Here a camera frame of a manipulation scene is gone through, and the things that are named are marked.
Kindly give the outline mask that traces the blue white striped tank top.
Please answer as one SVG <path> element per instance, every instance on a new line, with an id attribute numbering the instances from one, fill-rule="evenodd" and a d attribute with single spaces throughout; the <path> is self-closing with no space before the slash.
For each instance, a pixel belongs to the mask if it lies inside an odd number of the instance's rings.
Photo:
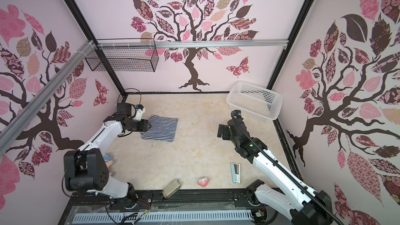
<path id="1" fill-rule="evenodd" d="M 173 142 L 175 139 L 178 118 L 152 115 L 147 132 L 141 132 L 141 139 L 151 141 Z"/>

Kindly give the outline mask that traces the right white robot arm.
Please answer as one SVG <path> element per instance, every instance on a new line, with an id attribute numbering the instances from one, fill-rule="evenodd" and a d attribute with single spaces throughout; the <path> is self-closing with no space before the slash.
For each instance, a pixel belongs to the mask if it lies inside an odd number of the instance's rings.
<path id="1" fill-rule="evenodd" d="M 260 139 L 251 137 L 241 112 L 233 110 L 231 119 L 219 125 L 218 137 L 231 141 L 235 151 L 253 166 L 265 173 L 278 186 L 279 191 L 259 182 L 250 191 L 254 205 L 265 204 L 286 217 L 293 225 L 342 224 L 333 213 L 331 197 L 317 192 L 291 173 Z"/>

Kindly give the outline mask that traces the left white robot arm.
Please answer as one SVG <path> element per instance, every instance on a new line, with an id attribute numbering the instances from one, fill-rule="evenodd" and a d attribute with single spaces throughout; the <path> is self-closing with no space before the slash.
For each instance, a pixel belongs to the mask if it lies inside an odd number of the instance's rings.
<path id="1" fill-rule="evenodd" d="M 125 209 L 135 207 L 138 196 L 133 184 L 113 178 L 104 155 L 115 138 L 148 131 L 149 121 L 142 118 L 144 113 L 141 104 L 118 103 L 116 112 L 105 118 L 95 135 L 64 155 L 62 187 L 70 192 L 108 196 Z"/>

